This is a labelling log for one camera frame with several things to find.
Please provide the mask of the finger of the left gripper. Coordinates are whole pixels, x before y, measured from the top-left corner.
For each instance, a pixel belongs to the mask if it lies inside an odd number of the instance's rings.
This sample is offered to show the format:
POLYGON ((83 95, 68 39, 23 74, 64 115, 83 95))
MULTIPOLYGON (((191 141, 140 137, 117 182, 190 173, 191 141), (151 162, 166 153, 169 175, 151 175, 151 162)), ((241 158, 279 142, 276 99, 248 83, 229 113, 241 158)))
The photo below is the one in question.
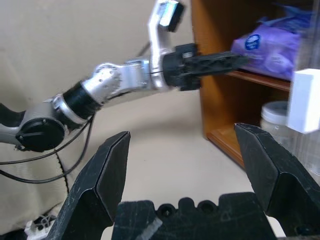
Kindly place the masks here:
POLYGON ((202 61, 189 62, 186 74, 192 77, 223 75, 235 71, 244 65, 244 61, 202 61))
POLYGON ((230 51, 213 53, 209 55, 199 55, 195 57, 194 62, 207 65, 226 65, 226 66, 241 66, 249 61, 247 56, 232 53, 230 51))

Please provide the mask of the white box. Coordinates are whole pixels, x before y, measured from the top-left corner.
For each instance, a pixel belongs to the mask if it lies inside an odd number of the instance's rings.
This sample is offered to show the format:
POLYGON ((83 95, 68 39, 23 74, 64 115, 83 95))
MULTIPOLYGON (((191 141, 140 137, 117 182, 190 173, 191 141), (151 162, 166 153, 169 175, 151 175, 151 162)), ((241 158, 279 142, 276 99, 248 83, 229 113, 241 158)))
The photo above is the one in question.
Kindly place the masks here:
POLYGON ((320 0, 312 3, 291 82, 287 126, 294 131, 294 155, 320 180, 320 0))

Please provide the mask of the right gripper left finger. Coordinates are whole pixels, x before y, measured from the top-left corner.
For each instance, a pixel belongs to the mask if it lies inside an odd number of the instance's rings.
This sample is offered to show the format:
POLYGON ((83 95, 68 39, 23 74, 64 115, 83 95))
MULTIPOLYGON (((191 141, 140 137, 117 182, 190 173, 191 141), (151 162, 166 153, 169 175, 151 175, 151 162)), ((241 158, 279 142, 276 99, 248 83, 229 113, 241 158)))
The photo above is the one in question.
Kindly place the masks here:
POLYGON ((47 240, 101 240, 115 221, 126 182, 131 135, 105 140, 74 182, 47 240))

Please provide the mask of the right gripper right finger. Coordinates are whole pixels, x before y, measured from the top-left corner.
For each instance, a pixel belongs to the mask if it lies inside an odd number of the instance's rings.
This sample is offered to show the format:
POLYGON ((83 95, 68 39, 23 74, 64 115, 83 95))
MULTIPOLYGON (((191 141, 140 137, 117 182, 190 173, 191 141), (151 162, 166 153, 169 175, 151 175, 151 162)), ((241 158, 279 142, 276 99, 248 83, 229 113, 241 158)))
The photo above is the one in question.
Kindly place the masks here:
POLYGON ((320 238, 320 185, 299 160, 267 131, 234 126, 247 177, 267 216, 288 237, 320 238))

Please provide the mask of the wooden cabinet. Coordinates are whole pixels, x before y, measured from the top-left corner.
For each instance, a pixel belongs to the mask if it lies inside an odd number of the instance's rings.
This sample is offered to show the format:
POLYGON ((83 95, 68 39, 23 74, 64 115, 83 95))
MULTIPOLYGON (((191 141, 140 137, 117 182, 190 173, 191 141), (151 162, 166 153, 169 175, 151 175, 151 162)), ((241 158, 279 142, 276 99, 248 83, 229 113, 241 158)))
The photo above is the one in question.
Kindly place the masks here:
MULTIPOLYGON (((252 30, 259 17, 277 13, 271 0, 191 0, 195 43, 203 55, 228 51, 232 41, 252 30)), ((243 166, 235 123, 258 125, 262 105, 288 100, 292 88, 287 80, 246 70, 203 77, 200 102, 204 137, 243 166)))

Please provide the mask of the purple tissue pack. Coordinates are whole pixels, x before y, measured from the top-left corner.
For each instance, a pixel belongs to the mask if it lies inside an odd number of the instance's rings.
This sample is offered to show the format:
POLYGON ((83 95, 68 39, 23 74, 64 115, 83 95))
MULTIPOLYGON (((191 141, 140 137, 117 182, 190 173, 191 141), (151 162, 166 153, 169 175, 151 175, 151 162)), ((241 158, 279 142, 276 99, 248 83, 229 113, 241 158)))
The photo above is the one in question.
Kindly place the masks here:
POLYGON ((290 5, 280 7, 283 17, 260 18, 257 28, 233 41, 231 51, 249 58, 243 70, 290 81, 313 13, 290 5))

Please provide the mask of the white bottle blue label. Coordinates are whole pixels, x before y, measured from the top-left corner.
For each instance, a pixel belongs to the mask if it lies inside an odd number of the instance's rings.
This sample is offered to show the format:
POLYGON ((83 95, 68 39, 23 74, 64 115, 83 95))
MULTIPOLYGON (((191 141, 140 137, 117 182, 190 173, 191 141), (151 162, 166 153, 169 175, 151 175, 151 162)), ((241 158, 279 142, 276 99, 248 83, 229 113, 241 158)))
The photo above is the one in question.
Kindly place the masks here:
POLYGON ((294 132, 287 127, 288 102, 271 101, 261 108, 260 127, 288 151, 293 151, 294 132))

